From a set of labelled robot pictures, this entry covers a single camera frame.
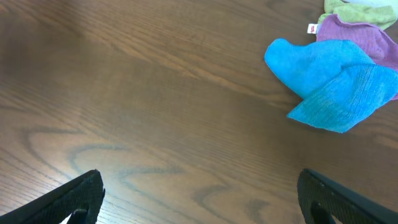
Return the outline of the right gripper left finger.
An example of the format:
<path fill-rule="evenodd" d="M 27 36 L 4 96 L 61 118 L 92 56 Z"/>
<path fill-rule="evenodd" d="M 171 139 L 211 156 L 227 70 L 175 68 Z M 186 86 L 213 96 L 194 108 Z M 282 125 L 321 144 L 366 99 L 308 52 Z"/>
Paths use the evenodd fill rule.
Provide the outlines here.
<path fill-rule="evenodd" d="M 98 170 L 90 170 L 49 193 L 1 216 L 1 224 L 95 224 L 105 189 Z"/>

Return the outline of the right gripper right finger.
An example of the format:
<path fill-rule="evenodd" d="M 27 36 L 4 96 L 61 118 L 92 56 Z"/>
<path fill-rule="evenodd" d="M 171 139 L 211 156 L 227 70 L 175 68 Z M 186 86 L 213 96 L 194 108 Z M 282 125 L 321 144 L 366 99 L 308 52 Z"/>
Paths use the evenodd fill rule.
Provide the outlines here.
<path fill-rule="evenodd" d="M 311 169 L 301 171 L 297 193 L 306 224 L 397 223 L 397 212 Z"/>

